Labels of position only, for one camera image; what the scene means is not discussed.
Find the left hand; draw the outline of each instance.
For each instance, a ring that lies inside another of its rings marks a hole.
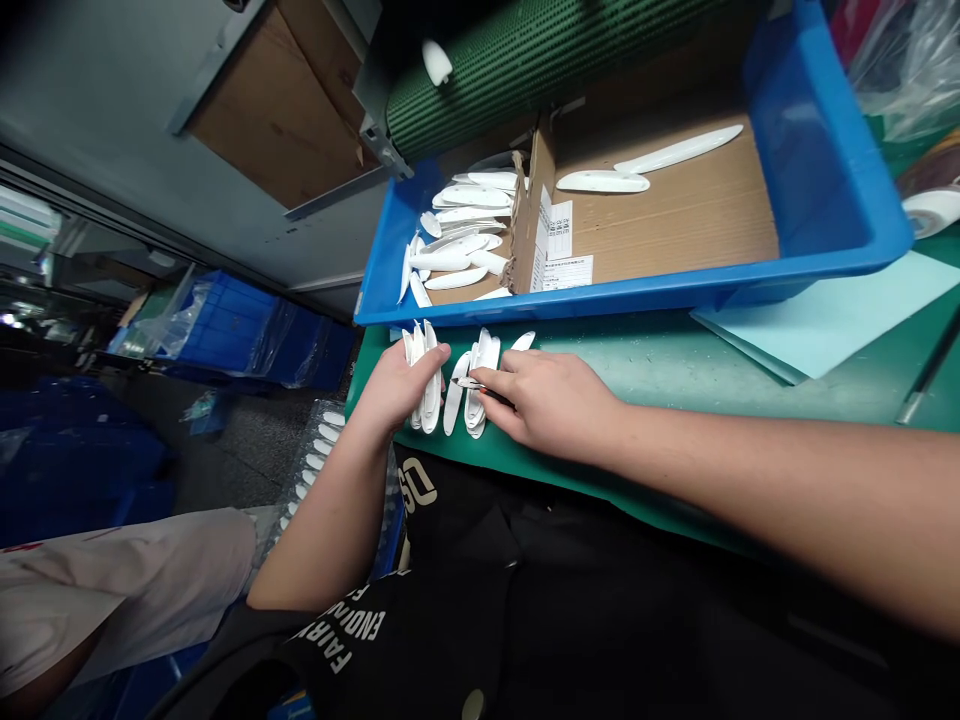
[[[384,350],[350,416],[350,424],[385,437],[392,435],[403,427],[423,397],[427,382],[449,357],[450,346],[441,343],[410,367],[403,340]]]

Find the hand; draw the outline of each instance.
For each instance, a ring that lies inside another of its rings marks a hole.
[[[449,357],[450,346],[441,343],[410,367],[403,340],[384,350],[350,416],[350,424],[385,437],[392,435],[403,427],[423,397],[427,382]]]
[[[611,447],[626,405],[576,355],[507,350],[503,370],[470,375],[515,406],[480,394],[484,412],[519,443],[567,460],[599,464]]]

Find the green conveyor belt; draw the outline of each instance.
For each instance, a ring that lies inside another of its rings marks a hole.
[[[450,82],[422,63],[396,82],[387,126],[407,162],[538,110],[578,84],[663,50],[737,0],[516,0],[446,44]]]

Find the forearm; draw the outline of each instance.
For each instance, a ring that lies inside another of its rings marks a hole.
[[[390,433],[347,423],[247,597],[258,610],[322,612],[361,585],[377,548]]]
[[[623,409],[600,464],[960,639],[960,440],[846,423]]]

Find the person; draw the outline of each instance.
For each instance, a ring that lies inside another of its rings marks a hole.
[[[412,565],[365,582],[392,435],[449,356],[383,353],[246,604],[152,718],[894,717],[956,692],[928,681],[960,639],[960,440],[630,406],[572,355],[474,371],[515,406],[482,396],[487,418],[806,571],[397,446]]]
[[[0,549],[0,716],[75,716],[59,705],[96,699],[91,681],[209,640],[278,515],[221,508]]]

